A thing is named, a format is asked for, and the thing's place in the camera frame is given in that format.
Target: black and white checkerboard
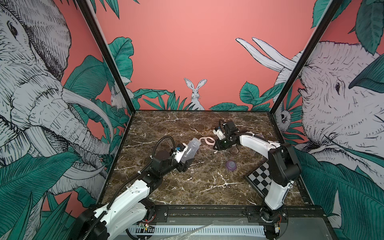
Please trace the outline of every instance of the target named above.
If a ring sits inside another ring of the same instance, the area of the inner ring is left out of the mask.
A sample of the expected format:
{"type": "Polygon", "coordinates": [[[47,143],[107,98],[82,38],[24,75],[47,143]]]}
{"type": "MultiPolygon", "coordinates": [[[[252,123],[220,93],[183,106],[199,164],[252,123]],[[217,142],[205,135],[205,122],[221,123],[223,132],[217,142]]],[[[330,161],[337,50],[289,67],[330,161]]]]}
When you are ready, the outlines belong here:
{"type": "Polygon", "coordinates": [[[272,180],[269,178],[269,165],[266,161],[263,165],[257,168],[253,173],[245,176],[245,179],[256,189],[261,196],[265,197],[271,187],[272,180]]]}

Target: purple bottle cap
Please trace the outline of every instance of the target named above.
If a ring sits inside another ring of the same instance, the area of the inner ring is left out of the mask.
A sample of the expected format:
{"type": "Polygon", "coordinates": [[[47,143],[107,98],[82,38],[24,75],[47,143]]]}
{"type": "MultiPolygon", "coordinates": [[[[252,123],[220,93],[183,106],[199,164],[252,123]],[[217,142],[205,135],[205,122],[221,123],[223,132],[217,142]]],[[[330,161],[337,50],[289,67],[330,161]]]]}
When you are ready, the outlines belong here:
{"type": "Polygon", "coordinates": [[[228,171],[233,172],[234,170],[237,169],[237,164],[235,161],[229,160],[229,161],[227,161],[226,167],[227,167],[228,171]]]}

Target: plastic bottle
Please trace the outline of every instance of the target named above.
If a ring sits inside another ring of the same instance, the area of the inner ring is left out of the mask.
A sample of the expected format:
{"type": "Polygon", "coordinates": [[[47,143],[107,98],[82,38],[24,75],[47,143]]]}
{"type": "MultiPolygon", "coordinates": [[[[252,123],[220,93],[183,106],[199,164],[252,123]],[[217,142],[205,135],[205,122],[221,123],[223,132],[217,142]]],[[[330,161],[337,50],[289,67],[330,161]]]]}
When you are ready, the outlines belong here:
{"type": "Polygon", "coordinates": [[[201,145],[201,141],[199,141],[197,138],[194,137],[191,141],[189,141],[188,148],[186,152],[183,154],[183,156],[181,157],[180,161],[182,163],[185,163],[186,160],[194,158],[200,145],[201,145]]]}

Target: brown marble surface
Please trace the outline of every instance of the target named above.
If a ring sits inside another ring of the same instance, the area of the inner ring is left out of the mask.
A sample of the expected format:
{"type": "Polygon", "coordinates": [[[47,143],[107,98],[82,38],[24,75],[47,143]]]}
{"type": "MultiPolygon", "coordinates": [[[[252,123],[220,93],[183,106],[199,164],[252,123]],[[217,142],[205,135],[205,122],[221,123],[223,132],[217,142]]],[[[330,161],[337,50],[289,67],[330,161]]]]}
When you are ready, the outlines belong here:
{"type": "MultiPolygon", "coordinates": [[[[161,112],[139,111],[135,114],[112,177],[108,183],[103,203],[107,203],[116,189],[129,176],[149,162],[148,156],[156,142],[171,135],[176,144],[188,143],[193,137],[215,137],[212,130],[219,119],[233,120],[239,129],[262,133],[277,141],[276,133],[266,113],[214,113],[214,112],[161,112]]],[[[169,151],[171,142],[163,141],[157,150],[169,151]]],[[[164,177],[162,185],[151,195],[156,204],[261,204],[262,198],[244,179],[244,176],[262,165],[266,158],[259,153],[239,146],[215,153],[204,141],[195,155],[195,161],[185,173],[177,170],[164,177]],[[237,170],[229,172],[225,163],[234,160],[237,170]]],[[[303,205],[296,185],[288,193],[285,204],[303,205]]]]}

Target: white arm segment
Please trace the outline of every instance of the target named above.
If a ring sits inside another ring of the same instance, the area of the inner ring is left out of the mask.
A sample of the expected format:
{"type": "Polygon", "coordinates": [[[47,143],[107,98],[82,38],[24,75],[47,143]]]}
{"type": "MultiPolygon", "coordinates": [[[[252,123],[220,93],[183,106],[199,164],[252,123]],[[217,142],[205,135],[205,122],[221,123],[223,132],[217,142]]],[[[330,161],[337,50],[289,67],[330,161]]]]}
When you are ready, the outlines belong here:
{"type": "MultiPolygon", "coordinates": [[[[252,137],[250,135],[241,135],[240,144],[249,147],[252,150],[260,153],[268,159],[268,151],[272,148],[277,148],[280,146],[278,142],[264,141],[260,138],[252,137]]],[[[275,183],[272,179],[271,187],[268,191],[267,196],[264,199],[264,202],[272,210],[276,210],[283,205],[285,196],[288,193],[288,190],[292,187],[293,181],[283,187],[275,183]]]]}
{"type": "Polygon", "coordinates": [[[120,194],[113,202],[111,209],[107,205],[95,210],[95,217],[99,217],[103,211],[108,213],[100,220],[106,221],[108,239],[114,239],[127,228],[142,220],[147,210],[139,203],[149,195],[149,187],[142,180],[136,180],[127,190],[120,194]]]}

